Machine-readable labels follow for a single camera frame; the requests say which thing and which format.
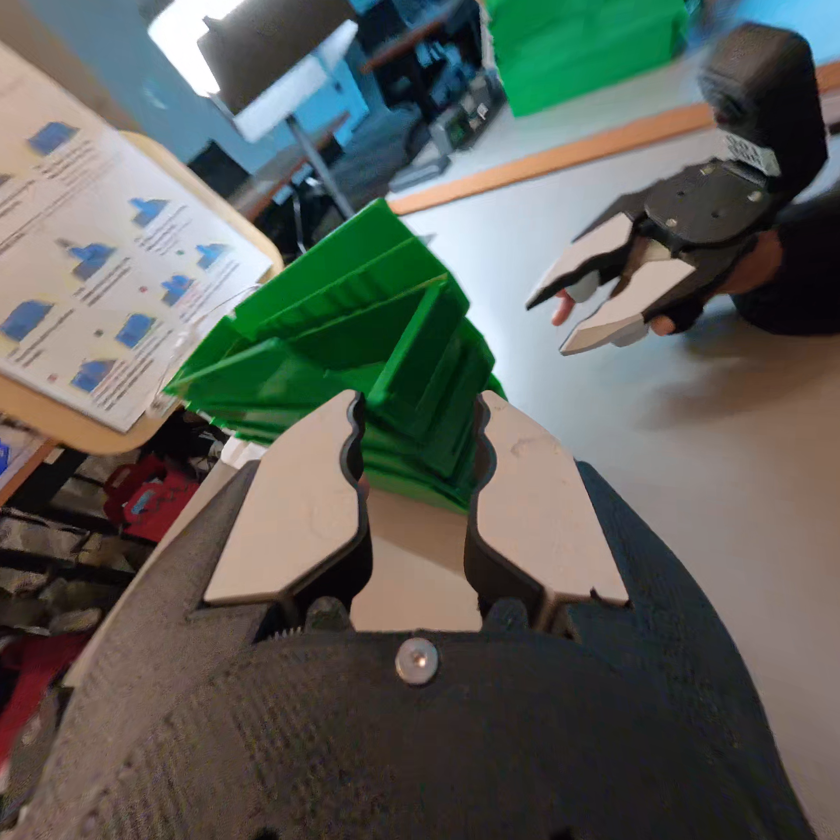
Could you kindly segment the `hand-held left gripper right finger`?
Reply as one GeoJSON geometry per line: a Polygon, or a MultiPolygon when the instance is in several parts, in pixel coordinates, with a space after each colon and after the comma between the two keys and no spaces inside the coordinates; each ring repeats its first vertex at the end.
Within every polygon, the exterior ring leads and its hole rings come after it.
{"type": "Polygon", "coordinates": [[[629,606],[579,467],[559,439],[483,391],[475,440],[464,571],[481,617],[499,601],[517,600],[531,628],[552,629],[569,605],[629,606]]]}

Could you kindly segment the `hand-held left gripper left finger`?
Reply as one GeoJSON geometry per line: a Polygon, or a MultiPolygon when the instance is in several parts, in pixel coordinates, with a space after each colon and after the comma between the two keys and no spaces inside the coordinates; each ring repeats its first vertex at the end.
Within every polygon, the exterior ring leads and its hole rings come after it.
{"type": "Polygon", "coordinates": [[[253,464],[204,606],[277,605],[287,624],[303,624],[312,605],[330,599],[350,615],[373,571],[364,409],[362,392],[342,391],[253,464]]]}

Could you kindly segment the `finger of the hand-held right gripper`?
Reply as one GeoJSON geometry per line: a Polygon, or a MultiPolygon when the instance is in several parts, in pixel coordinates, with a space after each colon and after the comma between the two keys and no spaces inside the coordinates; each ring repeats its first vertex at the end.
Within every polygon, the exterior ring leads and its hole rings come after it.
{"type": "Polygon", "coordinates": [[[694,272],[692,265],[680,259],[644,264],[622,291],[610,296],[574,327],[560,353],[572,356],[608,344],[620,348],[643,339],[648,332],[645,313],[694,272]]]}
{"type": "Polygon", "coordinates": [[[589,300],[604,281],[617,277],[627,261],[634,219],[617,213],[569,244],[543,273],[525,303],[531,310],[565,290],[574,303],[589,300]]]}

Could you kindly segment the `person's right forearm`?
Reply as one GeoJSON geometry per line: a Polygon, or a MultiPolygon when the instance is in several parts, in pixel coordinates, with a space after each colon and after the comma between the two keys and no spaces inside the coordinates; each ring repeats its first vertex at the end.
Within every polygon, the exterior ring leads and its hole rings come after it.
{"type": "Polygon", "coordinates": [[[783,250],[773,279],[730,295],[738,314],[767,333],[786,337],[839,334],[838,184],[793,205],[773,228],[783,250]]]}

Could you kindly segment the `grey desk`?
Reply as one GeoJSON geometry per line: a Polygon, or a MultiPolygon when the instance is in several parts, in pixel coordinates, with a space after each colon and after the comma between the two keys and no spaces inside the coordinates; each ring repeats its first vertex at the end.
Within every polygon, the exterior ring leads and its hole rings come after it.
{"type": "Polygon", "coordinates": [[[470,299],[508,400],[592,464],[726,624],[820,838],[838,838],[838,337],[787,338],[729,299],[693,330],[563,357],[524,303],[619,193],[718,152],[715,132],[404,216],[470,299]]]}

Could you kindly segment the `red tool bag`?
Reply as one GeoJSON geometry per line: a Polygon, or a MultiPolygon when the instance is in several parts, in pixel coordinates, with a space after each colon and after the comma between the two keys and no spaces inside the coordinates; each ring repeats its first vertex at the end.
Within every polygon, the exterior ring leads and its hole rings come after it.
{"type": "Polygon", "coordinates": [[[102,509],[122,534],[158,543],[199,487],[195,478],[147,455],[111,473],[103,484],[102,509]]]}

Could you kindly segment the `stack of green crates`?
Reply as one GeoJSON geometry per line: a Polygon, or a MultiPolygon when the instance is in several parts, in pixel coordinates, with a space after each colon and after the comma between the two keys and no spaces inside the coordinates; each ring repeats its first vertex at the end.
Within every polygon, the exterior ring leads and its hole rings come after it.
{"type": "Polygon", "coordinates": [[[682,1],[482,2],[512,114],[530,117],[669,64],[685,43],[682,1]]]}

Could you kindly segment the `red fabric bag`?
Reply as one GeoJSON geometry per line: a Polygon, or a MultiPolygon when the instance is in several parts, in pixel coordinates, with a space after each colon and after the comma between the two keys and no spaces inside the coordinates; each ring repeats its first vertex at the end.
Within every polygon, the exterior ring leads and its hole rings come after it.
{"type": "Polygon", "coordinates": [[[48,688],[72,665],[91,632],[59,636],[12,637],[2,650],[2,676],[14,677],[9,697],[2,701],[1,770],[4,773],[19,733],[35,714],[48,688]]]}

